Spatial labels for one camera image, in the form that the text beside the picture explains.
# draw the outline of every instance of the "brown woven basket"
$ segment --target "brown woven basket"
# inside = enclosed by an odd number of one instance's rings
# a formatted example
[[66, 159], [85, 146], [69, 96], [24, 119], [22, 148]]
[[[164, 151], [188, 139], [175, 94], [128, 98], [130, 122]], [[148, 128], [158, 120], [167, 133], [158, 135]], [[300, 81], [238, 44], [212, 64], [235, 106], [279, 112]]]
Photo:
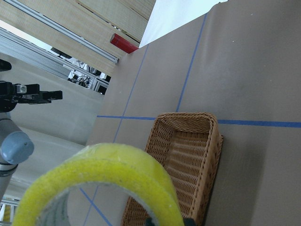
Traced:
[[[151, 130], [146, 152], [160, 162], [175, 186], [181, 213], [202, 224], [217, 171], [223, 138], [209, 113], [164, 113]], [[127, 201], [122, 226], [144, 226], [148, 217], [133, 198]]]

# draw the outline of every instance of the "blue tape line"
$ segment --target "blue tape line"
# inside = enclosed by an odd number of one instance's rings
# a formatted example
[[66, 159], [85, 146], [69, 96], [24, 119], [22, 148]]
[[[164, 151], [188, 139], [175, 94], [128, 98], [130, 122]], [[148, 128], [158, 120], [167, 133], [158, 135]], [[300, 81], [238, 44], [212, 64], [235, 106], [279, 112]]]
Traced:
[[152, 117], [133, 117], [133, 116], [112, 116], [112, 115], [98, 115], [98, 118], [109, 118], [109, 119], [133, 119], [133, 120], [150, 120], [153, 121], [156, 118]]
[[[92, 201], [94, 201], [94, 199], [95, 199], [95, 196], [96, 196], [97, 190], [98, 190], [98, 186], [97, 186], [97, 187], [96, 187], [96, 189], [95, 189], [95, 192], [94, 192], [94, 195], [93, 195], [93, 199], [92, 199]], [[87, 215], [86, 215], [86, 218], [85, 218], [85, 221], [84, 221], [84, 224], [83, 224], [83, 226], [86, 226], [86, 223], [87, 223], [88, 216], [89, 216], [89, 214], [90, 214], [91, 208], [92, 208], [92, 204], [90, 204], [90, 207], [89, 207], [88, 213], [87, 213]]]
[[301, 128], [301, 122], [289, 122], [289, 121], [218, 120], [218, 123], [219, 124], [228, 124], [228, 125]]
[[113, 226], [108, 219], [105, 217], [105, 215], [100, 211], [100, 209], [94, 204], [94, 202], [89, 198], [89, 196], [87, 195], [87, 193], [85, 193], [85, 191], [80, 188], [81, 192], [84, 194], [84, 196], [89, 200], [89, 202], [91, 203], [91, 205], [95, 208], [95, 210], [99, 213], [99, 215], [104, 219], [104, 221], [108, 224], [108, 226]]
[[190, 71], [191, 71], [191, 68], [192, 68], [192, 65], [193, 65], [193, 62], [194, 62], [194, 58], [195, 58], [196, 53], [197, 53], [198, 45], [199, 45], [201, 37], [202, 37], [202, 33], [203, 33], [204, 26], [205, 26], [206, 18], [207, 18], [207, 13], [204, 16], [204, 20], [203, 20], [203, 23], [202, 23], [202, 26], [201, 26], [201, 30], [200, 30], [199, 35], [198, 35], [198, 40], [197, 40], [196, 46], [195, 46], [193, 54], [192, 54], [192, 58], [191, 58], [191, 61], [190, 61], [190, 65], [189, 65], [187, 74], [186, 74], [186, 79], [185, 79], [185, 82], [184, 82], [184, 85], [183, 85], [183, 88], [182, 88], [182, 91], [181, 91], [181, 95], [180, 95], [180, 99], [179, 99], [179, 102], [178, 102], [176, 112], [179, 112], [179, 109], [180, 109], [180, 105], [181, 105], [181, 102], [182, 102], [184, 91], [186, 89], [186, 85], [187, 85], [187, 81], [188, 81], [188, 78], [189, 78], [189, 75], [190, 75]]
[[[132, 89], [131, 89], [130, 95], [128, 96], [128, 99], [127, 99], [127, 104], [126, 104], [126, 107], [125, 107], [125, 109], [124, 109], [124, 111], [123, 111], [123, 114], [122, 114], [122, 116], [124, 116], [124, 115], [125, 115], [125, 113], [126, 113], [126, 111], [127, 111], [127, 106], [128, 106], [128, 103], [130, 102], [130, 99], [131, 99], [131, 97], [132, 97], [132, 93], [133, 93], [133, 90], [134, 90], [135, 84], [136, 84], [136, 82], [137, 82], [138, 75], [140, 74], [140, 71], [141, 71], [142, 65], [143, 65], [143, 63], [144, 63], [144, 59], [145, 59], [145, 56], [146, 56], [146, 53], [147, 53], [147, 50], [148, 50], [148, 48], [149, 48], [149, 45], [147, 44], [147, 46], [146, 46], [146, 50], [145, 50], [145, 52], [144, 52], [144, 55], [143, 55], [142, 61], [141, 61], [141, 63], [140, 63], [140, 66], [139, 66], [139, 69], [138, 69], [138, 72], [137, 72], [136, 78], [135, 78], [135, 80], [134, 80], [134, 83], [133, 83], [133, 86], [132, 86]], [[113, 143], [115, 143], [115, 141], [116, 141], [117, 134], [119, 133], [119, 129], [120, 129], [120, 126], [121, 126], [121, 124], [122, 124], [122, 118], [121, 118], [121, 120], [120, 120], [120, 122], [119, 122], [119, 125], [118, 125], [118, 128], [117, 128], [117, 130], [116, 130], [116, 133], [115, 133], [115, 136], [114, 136], [114, 139], [113, 139]]]

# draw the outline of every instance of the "light blue joint cap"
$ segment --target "light blue joint cap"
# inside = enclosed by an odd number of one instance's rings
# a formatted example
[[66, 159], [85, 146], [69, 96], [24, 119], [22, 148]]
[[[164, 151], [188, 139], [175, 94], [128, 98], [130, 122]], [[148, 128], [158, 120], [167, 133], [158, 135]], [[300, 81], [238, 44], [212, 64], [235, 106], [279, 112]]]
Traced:
[[12, 165], [24, 162], [33, 153], [34, 145], [26, 133], [16, 131], [9, 134], [1, 145], [2, 158]]

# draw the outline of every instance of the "wooden panel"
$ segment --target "wooden panel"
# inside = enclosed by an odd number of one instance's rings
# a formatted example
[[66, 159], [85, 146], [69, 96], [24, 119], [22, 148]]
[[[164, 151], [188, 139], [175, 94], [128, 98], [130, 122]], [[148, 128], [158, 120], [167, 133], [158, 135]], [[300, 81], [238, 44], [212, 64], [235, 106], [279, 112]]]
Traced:
[[125, 6], [133, 9], [138, 14], [149, 20], [152, 9], [154, 8], [156, 0], [118, 0]]
[[0, 19], [99, 71], [112, 75], [115, 64], [111, 61], [4, 1], [0, 1]]
[[118, 0], [77, 0], [77, 2], [125, 31], [135, 40], [141, 41], [148, 21]]
[[139, 45], [136, 41], [79, 5], [75, 0], [20, 0], [20, 2], [118, 58], [126, 53], [110, 44], [110, 39], [114, 33], [136, 46]]

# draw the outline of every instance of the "blue grid line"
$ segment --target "blue grid line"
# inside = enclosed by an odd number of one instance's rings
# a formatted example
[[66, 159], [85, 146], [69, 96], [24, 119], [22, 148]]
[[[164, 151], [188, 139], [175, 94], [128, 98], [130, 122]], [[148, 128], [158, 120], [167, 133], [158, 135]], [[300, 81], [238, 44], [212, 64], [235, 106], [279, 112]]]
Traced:
[[[149, 120], [154, 121], [153, 117], [135, 117], [135, 116], [113, 116], [113, 115], [98, 115], [98, 118], [108, 119], [132, 119], [132, 120]], [[218, 120], [219, 124], [226, 125], [245, 125], [245, 126], [272, 126], [272, 127], [289, 127], [301, 128], [301, 122], [297, 121], [252, 121], [252, 120]]]
[[89, 202], [91, 203], [91, 205], [95, 208], [95, 210], [99, 213], [99, 215], [104, 219], [104, 221], [107, 223], [108, 226], [113, 226], [108, 219], [105, 217], [105, 215], [100, 211], [100, 209], [94, 204], [94, 202], [89, 198], [89, 196], [87, 195], [87, 193], [85, 193], [85, 191], [80, 188], [81, 192], [84, 194], [84, 196], [89, 200]]
[[193, 62], [194, 62], [194, 58], [196, 56], [197, 49], [198, 49], [198, 46], [199, 46], [199, 43], [200, 43], [200, 40], [201, 40], [201, 37], [202, 37], [202, 33], [203, 33], [204, 26], [205, 26], [206, 18], [207, 18], [207, 13], [204, 16], [204, 20], [203, 20], [203, 23], [202, 23], [202, 26], [201, 26], [201, 30], [200, 30], [199, 35], [198, 35], [198, 40], [197, 40], [196, 46], [195, 46], [193, 54], [192, 54], [192, 58], [191, 58], [191, 61], [190, 61], [190, 64], [189, 64], [187, 74], [186, 74], [186, 79], [185, 79], [185, 82], [184, 82], [184, 85], [183, 85], [183, 88], [182, 88], [182, 91], [181, 91], [181, 95], [180, 95], [180, 99], [179, 99], [179, 102], [178, 102], [176, 112], [179, 112], [179, 109], [180, 109], [180, 105], [181, 105], [181, 102], [182, 102], [184, 91], [186, 89], [186, 85], [187, 85], [187, 81], [188, 81], [188, 78], [189, 78], [189, 75], [190, 75], [190, 71], [191, 71], [191, 68], [192, 68], [192, 65], [193, 65]]
[[[138, 75], [140, 74], [142, 65], [143, 65], [143, 63], [144, 63], [144, 59], [145, 59], [145, 56], [146, 56], [146, 53], [147, 53], [148, 48], [149, 48], [149, 45], [147, 44], [146, 50], [145, 50], [145, 52], [144, 52], [142, 61], [141, 61], [141, 63], [140, 63], [140, 66], [139, 66], [139, 69], [138, 69], [138, 72], [137, 72], [137, 75], [136, 75], [136, 78], [135, 78], [135, 80], [134, 80], [134, 83], [133, 83], [133, 86], [132, 86], [130, 95], [128, 96], [126, 107], [125, 107], [125, 109], [124, 109], [124, 111], [123, 111], [123, 114], [122, 114], [123, 117], [124, 117], [124, 115], [125, 115], [125, 113], [126, 113], [126, 111], [127, 111], [127, 106], [128, 106], [128, 103], [129, 103], [129, 101], [130, 101], [130, 99], [131, 99], [131, 97], [132, 97], [132, 93], [133, 93], [135, 84], [136, 84], [136, 82], [137, 82]], [[122, 120], [123, 120], [123, 119], [121, 118], [121, 120], [120, 120], [120, 122], [119, 122], [119, 125], [118, 125], [118, 128], [117, 128], [117, 130], [116, 130], [114, 139], [113, 139], [113, 143], [115, 143], [115, 141], [116, 141], [117, 134], [119, 133], [119, 129], [120, 129], [120, 126], [121, 126], [121, 124], [122, 124]]]
[[[95, 199], [95, 196], [96, 196], [97, 190], [98, 190], [98, 186], [97, 186], [97, 187], [96, 187], [96, 189], [95, 189], [95, 192], [94, 192], [94, 195], [93, 195], [93, 199], [92, 199], [92, 201], [94, 201], [94, 199]], [[83, 226], [85, 226], [85, 225], [86, 225], [86, 223], [87, 223], [88, 216], [89, 216], [89, 214], [90, 214], [91, 208], [92, 208], [92, 204], [90, 204], [90, 207], [89, 207], [88, 213], [87, 213], [87, 215], [86, 215], [86, 218], [85, 218], [85, 221], [84, 221], [84, 224], [83, 224]]]

